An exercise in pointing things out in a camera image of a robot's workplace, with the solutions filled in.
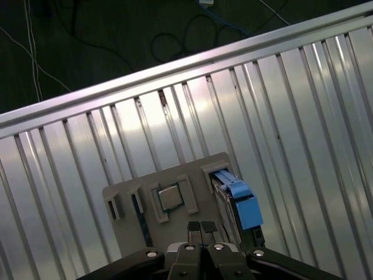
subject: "metal slot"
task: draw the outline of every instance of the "metal slot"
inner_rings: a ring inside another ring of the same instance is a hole
[[[112,201],[108,201],[108,204],[109,204],[109,209],[110,209],[112,219],[115,221],[115,220],[117,220],[117,214],[115,214],[114,207],[112,205]]]

